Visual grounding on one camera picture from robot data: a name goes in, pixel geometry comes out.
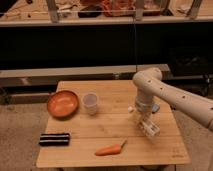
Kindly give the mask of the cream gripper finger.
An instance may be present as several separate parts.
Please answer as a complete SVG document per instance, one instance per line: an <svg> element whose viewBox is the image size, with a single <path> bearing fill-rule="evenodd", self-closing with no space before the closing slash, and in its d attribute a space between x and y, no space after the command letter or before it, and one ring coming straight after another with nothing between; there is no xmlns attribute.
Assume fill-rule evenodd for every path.
<svg viewBox="0 0 213 171"><path fill-rule="evenodd" d="M137 125L141 130L145 130L144 123L144 119L142 117L139 117Z"/></svg>
<svg viewBox="0 0 213 171"><path fill-rule="evenodd" d="M151 120L151 117L147 117L148 126L152 130L158 130L158 126Z"/></svg>

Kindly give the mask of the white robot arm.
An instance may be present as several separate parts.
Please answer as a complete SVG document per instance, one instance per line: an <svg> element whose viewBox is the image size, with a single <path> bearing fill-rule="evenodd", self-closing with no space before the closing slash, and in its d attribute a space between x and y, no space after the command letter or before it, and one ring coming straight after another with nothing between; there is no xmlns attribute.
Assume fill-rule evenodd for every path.
<svg viewBox="0 0 213 171"><path fill-rule="evenodd" d="M213 100L163 83L157 67L135 73L133 83L137 87L135 107L144 120L149 118L156 96L213 132Z"/></svg>

